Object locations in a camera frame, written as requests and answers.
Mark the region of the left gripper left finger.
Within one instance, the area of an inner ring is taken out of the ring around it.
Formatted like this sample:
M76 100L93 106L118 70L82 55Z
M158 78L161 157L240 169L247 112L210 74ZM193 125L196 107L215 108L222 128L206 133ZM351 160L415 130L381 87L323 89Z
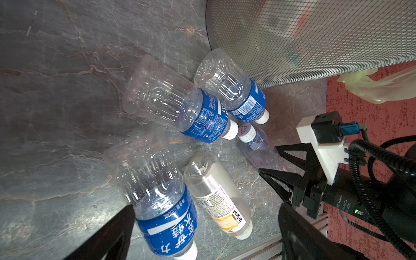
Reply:
M134 208L128 205L66 259L125 260L130 247L134 222Z

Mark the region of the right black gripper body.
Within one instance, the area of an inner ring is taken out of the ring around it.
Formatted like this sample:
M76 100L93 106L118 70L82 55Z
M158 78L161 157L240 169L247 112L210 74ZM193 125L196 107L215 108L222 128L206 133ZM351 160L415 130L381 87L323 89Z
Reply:
M300 182L295 186L292 194L293 208L303 206L307 209L307 216L317 219L320 214L323 193L327 185L327 178L314 152L307 152L305 163L301 167L305 170Z

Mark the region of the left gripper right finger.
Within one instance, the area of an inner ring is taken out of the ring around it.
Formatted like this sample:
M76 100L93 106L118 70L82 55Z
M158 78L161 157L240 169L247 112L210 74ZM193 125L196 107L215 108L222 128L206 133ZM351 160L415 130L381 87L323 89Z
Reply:
M278 223L284 260L353 260L354 255L328 240L288 203L281 205Z

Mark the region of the slim clear blue bottle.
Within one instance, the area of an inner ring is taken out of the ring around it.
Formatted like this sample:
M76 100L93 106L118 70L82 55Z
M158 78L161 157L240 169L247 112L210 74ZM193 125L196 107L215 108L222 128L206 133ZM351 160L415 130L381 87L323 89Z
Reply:
M244 123L238 129L238 148L257 169L287 171L287 163L262 129Z

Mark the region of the yellow label clear bottle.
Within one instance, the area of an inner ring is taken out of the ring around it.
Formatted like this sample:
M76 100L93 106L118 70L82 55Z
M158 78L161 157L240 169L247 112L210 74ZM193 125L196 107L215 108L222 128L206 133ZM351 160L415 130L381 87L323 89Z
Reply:
M249 206L217 156L197 155L183 176L189 192L224 233L239 240L250 237L253 223Z

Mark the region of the small blue label bottle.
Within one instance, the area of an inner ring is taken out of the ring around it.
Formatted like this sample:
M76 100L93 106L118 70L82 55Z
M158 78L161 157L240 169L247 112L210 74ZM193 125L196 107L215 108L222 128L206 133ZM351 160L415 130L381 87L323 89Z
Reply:
M163 131L136 134L103 153L133 206L149 249L159 257L195 260L197 210Z

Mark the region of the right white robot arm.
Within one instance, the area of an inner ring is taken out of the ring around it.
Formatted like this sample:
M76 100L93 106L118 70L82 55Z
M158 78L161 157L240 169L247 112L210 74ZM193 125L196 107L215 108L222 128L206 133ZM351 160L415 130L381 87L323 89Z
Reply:
M279 155L304 170L297 173L259 169L259 175L292 207L304 206L307 216L316 219L323 202L364 222L374 222L359 201L349 171L339 168L332 185L327 183L322 166L311 144L277 146ZM388 183L376 183L363 176L362 183L376 209L402 239L416 242L416 201L411 191L392 176Z

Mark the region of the green plastic waste bin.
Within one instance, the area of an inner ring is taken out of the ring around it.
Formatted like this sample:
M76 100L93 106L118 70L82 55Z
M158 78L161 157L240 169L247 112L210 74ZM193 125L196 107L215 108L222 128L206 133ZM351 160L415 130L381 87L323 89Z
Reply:
M206 28L262 88L416 58L415 1L208 1Z

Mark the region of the clear plastic bin liner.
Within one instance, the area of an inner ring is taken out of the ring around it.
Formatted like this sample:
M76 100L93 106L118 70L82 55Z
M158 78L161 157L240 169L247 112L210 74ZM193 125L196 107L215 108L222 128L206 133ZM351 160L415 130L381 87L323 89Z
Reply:
M338 82L345 85L346 90L373 104L387 101L400 101L416 97L416 68L407 68L374 81L369 76L376 69L363 70L339 76Z

